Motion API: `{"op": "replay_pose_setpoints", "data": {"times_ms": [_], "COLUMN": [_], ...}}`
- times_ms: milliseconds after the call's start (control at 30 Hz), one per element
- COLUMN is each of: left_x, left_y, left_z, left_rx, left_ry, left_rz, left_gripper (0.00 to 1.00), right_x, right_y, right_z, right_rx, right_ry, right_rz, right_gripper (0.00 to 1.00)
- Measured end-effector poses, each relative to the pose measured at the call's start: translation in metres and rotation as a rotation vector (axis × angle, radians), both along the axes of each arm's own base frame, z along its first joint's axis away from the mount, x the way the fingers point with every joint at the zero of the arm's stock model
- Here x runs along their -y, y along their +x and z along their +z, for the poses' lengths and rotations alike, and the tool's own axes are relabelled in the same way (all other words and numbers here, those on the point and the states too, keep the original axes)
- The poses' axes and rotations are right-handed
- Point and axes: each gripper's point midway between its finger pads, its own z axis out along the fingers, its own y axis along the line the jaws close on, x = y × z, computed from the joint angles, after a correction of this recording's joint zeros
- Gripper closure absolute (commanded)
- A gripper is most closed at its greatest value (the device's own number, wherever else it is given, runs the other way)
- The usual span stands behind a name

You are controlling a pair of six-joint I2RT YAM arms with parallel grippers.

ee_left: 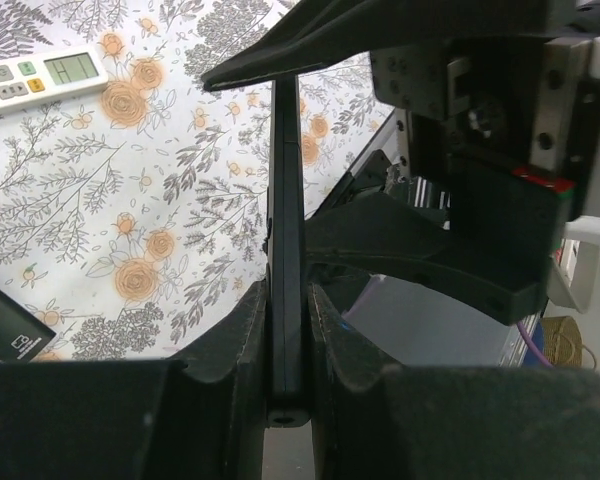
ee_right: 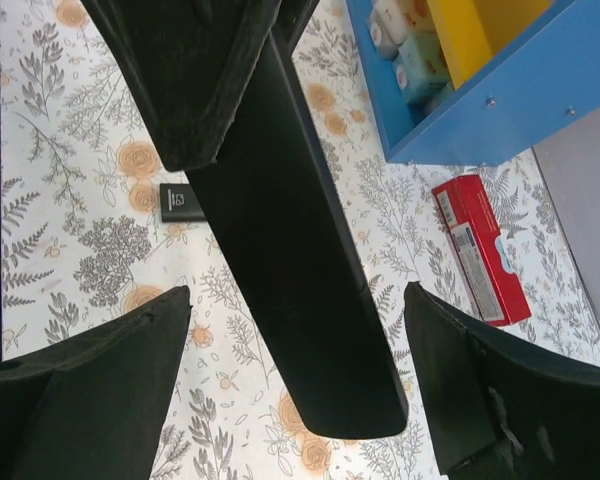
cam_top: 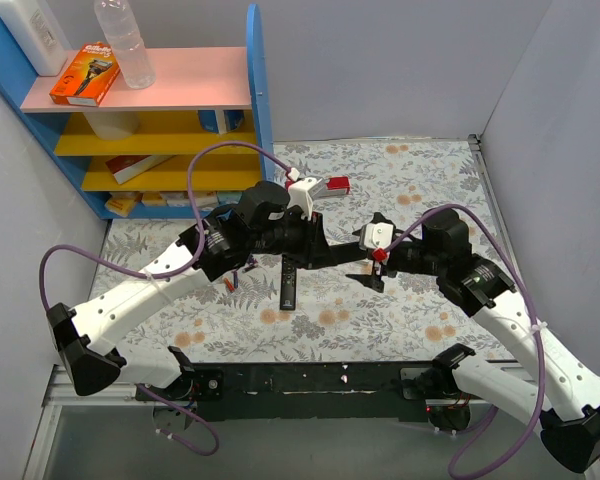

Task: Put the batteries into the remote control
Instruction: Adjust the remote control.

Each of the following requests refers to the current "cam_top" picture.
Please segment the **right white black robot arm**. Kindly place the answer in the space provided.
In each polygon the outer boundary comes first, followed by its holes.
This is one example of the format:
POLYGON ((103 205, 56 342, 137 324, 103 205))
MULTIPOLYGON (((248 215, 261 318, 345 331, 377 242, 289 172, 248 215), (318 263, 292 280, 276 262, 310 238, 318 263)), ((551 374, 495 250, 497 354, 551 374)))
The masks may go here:
POLYGON ((534 380, 528 384, 455 344, 428 374, 444 397, 477 396, 522 423, 566 469, 586 472, 600 458, 600 376, 588 369, 528 306, 528 293, 497 264, 474 253, 467 224, 452 209, 428 211, 418 238, 381 214, 356 231, 374 262, 361 284, 382 291, 383 276, 435 277, 445 299, 490 332, 534 380))

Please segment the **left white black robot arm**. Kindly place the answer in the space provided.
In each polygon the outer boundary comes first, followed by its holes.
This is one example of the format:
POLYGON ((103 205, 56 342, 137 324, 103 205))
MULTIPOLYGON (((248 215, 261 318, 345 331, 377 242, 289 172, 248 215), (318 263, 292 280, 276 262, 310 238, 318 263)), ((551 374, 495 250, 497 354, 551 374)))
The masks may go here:
POLYGON ((315 270, 365 258, 358 243, 331 245, 323 217, 290 203, 287 190, 260 181, 235 204, 215 208, 179 235, 142 271, 99 297, 47 312, 56 350, 80 396, 116 382, 159 388, 173 400, 193 386, 193 368, 174 347, 143 351, 124 337, 180 297, 243 267, 253 254, 280 255, 292 266, 315 270))

